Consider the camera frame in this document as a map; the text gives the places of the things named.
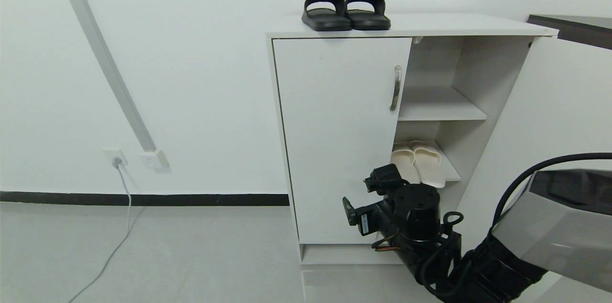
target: black slipper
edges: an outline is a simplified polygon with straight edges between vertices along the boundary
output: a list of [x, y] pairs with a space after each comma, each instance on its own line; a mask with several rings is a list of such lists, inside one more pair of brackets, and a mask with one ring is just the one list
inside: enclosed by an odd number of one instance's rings
[[[330, 2], [335, 11], [329, 8], [317, 8], [307, 11], [306, 8], [316, 2]], [[350, 31], [350, 20], [345, 16], [345, 0], [306, 0], [302, 21], [318, 32]]]
[[352, 2], [367, 2], [374, 7], [374, 11], [361, 11], [351, 9], [346, 11], [353, 29], [360, 31], [386, 31], [391, 28], [391, 20], [384, 15], [384, 0], [346, 0], [346, 5]]

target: cabinet door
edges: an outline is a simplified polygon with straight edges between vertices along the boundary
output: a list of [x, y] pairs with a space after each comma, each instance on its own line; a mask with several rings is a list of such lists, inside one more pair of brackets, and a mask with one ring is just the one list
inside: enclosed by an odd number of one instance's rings
[[[579, 152], [612, 151], [612, 51], [536, 39], [470, 180], [457, 231], [464, 250], [481, 242], [508, 185], [533, 164]], [[553, 168], [612, 170], [612, 161]]]
[[372, 243], [346, 220], [354, 207], [380, 200], [363, 179], [389, 163], [398, 105], [390, 109], [409, 38], [273, 41], [284, 137], [302, 244]]

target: metal handle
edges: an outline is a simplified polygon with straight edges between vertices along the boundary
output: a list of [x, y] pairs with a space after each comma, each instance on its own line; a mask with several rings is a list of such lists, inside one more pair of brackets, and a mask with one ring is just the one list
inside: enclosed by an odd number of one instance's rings
[[400, 97], [400, 84], [402, 83], [402, 67], [395, 67], [395, 86], [393, 87], [393, 98], [391, 100], [391, 105], [389, 106], [389, 110], [395, 111], [397, 108], [397, 100]]

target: wall socket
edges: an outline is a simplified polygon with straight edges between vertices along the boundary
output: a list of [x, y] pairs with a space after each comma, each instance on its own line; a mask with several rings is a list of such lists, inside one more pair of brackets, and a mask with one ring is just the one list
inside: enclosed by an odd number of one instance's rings
[[113, 165], [113, 159], [115, 157], [119, 157], [121, 159], [122, 165], [127, 165], [127, 160], [125, 159], [125, 156], [121, 152], [120, 148], [103, 148], [102, 152], [104, 153], [104, 156], [107, 158], [111, 166]]

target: slide sandal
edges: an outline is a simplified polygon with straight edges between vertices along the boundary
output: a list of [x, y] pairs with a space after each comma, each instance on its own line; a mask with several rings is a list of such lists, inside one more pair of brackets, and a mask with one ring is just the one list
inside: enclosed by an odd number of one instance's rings
[[346, 17], [350, 19], [353, 29], [360, 31], [386, 31], [391, 28], [391, 20], [384, 15], [384, 0], [346, 0], [346, 9], [352, 2], [367, 2], [374, 7], [374, 11], [361, 11], [351, 9], [346, 11]]
[[391, 163], [395, 164], [402, 179], [411, 184], [419, 184], [419, 173], [415, 168], [415, 152], [407, 146], [393, 146]]
[[422, 183], [436, 188], [446, 185], [446, 179], [440, 169], [442, 156], [429, 142], [412, 141], [410, 148], [415, 152], [415, 167]]
[[[317, 8], [308, 11], [306, 9], [317, 2], [330, 2], [334, 4], [336, 10]], [[345, 0], [306, 0], [302, 22], [317, 32], [350, 31], [350, 20], [345, 16]]]

